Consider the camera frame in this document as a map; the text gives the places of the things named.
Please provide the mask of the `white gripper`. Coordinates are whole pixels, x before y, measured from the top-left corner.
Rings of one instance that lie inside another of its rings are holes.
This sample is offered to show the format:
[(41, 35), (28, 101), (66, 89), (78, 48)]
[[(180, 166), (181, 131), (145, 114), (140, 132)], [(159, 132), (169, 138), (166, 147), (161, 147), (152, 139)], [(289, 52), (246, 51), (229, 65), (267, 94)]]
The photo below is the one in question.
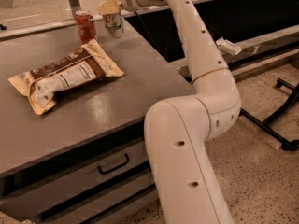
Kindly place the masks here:
[(122, 7), (130, 12), (147, 9), (151, 6), (164, 6), (164, 0), (104, 0), (96, 8), (100, 15), (115, 14), (121, 11)]

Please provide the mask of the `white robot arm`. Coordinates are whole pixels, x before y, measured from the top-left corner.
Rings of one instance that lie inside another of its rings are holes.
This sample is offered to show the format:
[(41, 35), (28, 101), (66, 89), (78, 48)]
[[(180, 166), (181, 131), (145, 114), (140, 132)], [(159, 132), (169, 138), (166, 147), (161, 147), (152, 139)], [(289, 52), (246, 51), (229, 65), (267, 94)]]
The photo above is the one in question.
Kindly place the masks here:
[(235, 224), (205, 142), (236, 122), (241, 101), (226, 61), (192, 0), (105, 0), (101, 7), (138, 11), (169, 5), (187, 59), (193, 95), (154, 104), (145, 144), (166, 224)]

